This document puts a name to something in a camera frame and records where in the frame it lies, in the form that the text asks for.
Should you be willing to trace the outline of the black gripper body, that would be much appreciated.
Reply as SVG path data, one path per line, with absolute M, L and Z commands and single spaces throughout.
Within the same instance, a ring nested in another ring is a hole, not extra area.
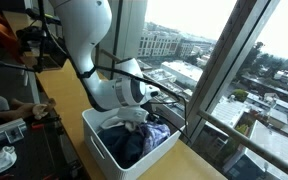
M 130 106 L 120 108 L 117 112 L 117 116 L 124 120 L 144 123 L 148 116 L 148 112 L 140 106 Z

